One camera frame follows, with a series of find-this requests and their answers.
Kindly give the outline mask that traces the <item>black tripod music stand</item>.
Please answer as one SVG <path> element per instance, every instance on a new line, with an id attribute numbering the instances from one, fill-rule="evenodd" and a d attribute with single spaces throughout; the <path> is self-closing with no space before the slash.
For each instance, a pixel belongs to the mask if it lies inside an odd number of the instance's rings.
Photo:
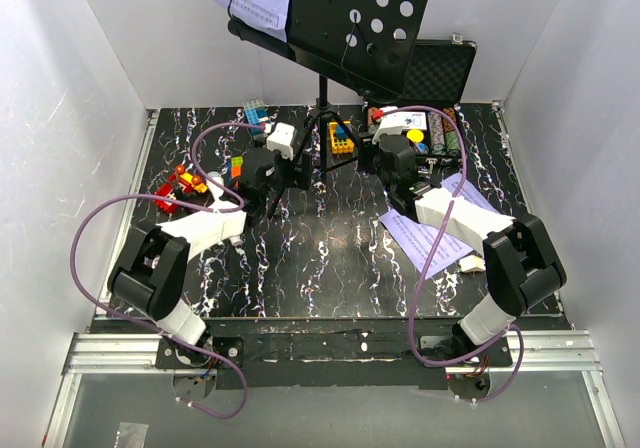
<path id="1" fill-rule="evenodd" d="M 287 41 L 231 15 L 229 31 L 319 76 L 320 168 L 330 171 L 328 83 L 380 99 L 403 93 L 428 0 L 290 0 Z"/>

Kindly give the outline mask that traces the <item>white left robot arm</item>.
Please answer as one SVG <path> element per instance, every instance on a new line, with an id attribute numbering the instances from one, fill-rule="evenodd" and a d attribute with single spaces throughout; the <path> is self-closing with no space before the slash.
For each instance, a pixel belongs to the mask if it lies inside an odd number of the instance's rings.
<path id="1" fill-rule="evenodd" d="M 230 187 L 217 172 L 200 176 L 213 202 L 197 205 L 177 220 L 131 228 L 109 276 L 109 291 L 180 339 L 178 355 L 188 366 L 205 366 L 213 354 L 206 324 L 182 298 L 189 262 L 216 245 L 241 245 L 243 234 L 266 215 L 277 191 L 307 190 L 312 170 L 312 155 L 306 151 L 288 160 L 279 150 L 259 147 L 245 154 Z"/>

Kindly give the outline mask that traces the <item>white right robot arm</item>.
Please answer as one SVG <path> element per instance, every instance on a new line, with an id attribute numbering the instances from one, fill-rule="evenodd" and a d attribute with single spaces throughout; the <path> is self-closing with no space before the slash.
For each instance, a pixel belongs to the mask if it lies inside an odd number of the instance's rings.
<path id="1" fill-rule="evenodd" d="M 438 227 L 482 254 L 487 295 L 452 328 L 442 347 L 449 363 L 475 365 L 521 315 L 563 287 L 565 269 L 543 222 L 477 206 L 418 171 L 417 152 L 400 134 L 367 135 L 358 167 L 383 184 L 392 207 L 411 221 Z"/>

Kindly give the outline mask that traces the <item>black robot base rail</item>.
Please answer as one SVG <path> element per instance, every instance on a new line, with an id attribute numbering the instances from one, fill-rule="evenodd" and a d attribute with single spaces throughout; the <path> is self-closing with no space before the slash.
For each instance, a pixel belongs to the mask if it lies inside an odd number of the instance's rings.
<path id="1" fill-rule="evenodd" d="M 216 353 L 252 388 L 413 386 L 445 390 L 447 374 L 412 354 L 405 318 L 209 318 Z"/>

